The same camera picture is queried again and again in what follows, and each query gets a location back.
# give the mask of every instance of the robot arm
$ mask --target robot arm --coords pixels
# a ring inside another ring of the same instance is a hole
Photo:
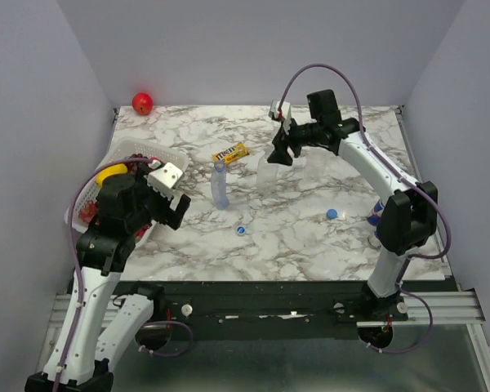
[[[367,286],[368,294],[372,297],[371,307],[380,307],[385,302],[382,299],[392,301],[399,294],[396,283],[400,282],[408,266],[407,255],[416,247],[424,245],[436,228],[435,210],[401,180],[406,178],[417,184],[434,201],[437,201],[437,189],[431,182],[419,184],[417,179],[395,163],[392,165],[400,177],[385,167],[364,144],[358,120],[341,118],[332,90],[315,92],[307,98],[310,115],[316,122],[303,125],[298,125],[292,118],[288,103],[283,104],[281,111],[278,111],[277,101],[271,105],[270,117],[282,125],[273,139],[274,151],[267,161],[291,166],[289,148],[295,158],[301,154],[302,146],[324,148],[350,163],[377,192],[385,205],[381,222],[377,226],[383,249]]]
[[[156,170],[140,164],[135,176],[122,174],[104,180],[96,198],[98,213],[77,241],[85,293],[65,366],[58,363],[73,328],[76,308],[72,306],[49,361],[43,372],[27,380],[26,392],[50,392],[58,376],[59,391],[111,390],[113,370],[134,335],[144,323],[164,315],[163,288],[137,283],[114,321],[100,334],[105,311],[135,248],[135,233],[151,221],[180,227],[190,198],[182,195],[176,210],[170,205],[172,189],[182,176],[183,171],[171,163]],[[75,274],[70,304],[78,303],[77,281]]]

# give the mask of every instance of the marble table top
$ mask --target marble table top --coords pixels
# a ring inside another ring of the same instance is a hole
[[[342,108],[343,118],[356,117]],[[310,178],[309,148],[292,167],[280,167],[275,190],[256,191],[256,169],[274,127],[266,106],[156,107],[147,117],[122,107],[113,140],[125,136],[151,140],[189,155],[180,190],[192,198],[181,228],[159,226],[127,262],[122,280],[275,281],[367,279],[378,251],[368,246],[374,228],[366,221],[378,197],[345,161],[325,154],[320,178]],[[310,120],[295,107],[298,123]],[[366,107],[363,121],[373,140],[403,169],[413,173],[392,108]],[[212,154],[242,141],[251,154],[228,167],[230,207],[212,201]],[[334,208],[339,219],[328,220]],[[234,232],[237,224],[247,234]],[[437,252],[434,238],[422,248]],[[406,279],[443,279],[441,261],[413,260]]]

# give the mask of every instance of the yellow candy wrapper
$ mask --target yellow candy wrapper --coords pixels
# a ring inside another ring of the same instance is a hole
[[[224,161],[225,165],[248,155],[248,148],[243,143],[237,143],[232,147],[221,151],[220,153],[213,154],[212,159],[215,161]]]

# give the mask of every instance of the red apple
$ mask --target red apple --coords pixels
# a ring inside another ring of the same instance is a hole
[[[132,98],[132,108],[142,116],[147,116],[153,110],[153,99],[149,94],[139,92]]]

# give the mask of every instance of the gray wall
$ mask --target gray wall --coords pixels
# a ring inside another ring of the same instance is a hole
[[[54,0],[0,2],[0,392],[35,371],[70,278],[63,215],[112,109]]]
[[[475,287],[490,340],[490,0],[467,0],[405,107],[423,178],[453,231],[450,265]]]
[[[403,104],[462,0],[58,0],[116,104],[149,88],[161,104],[266,104],[310,62],[344,70],[365,105]],[[334,87],[324,70],[289,98]]]

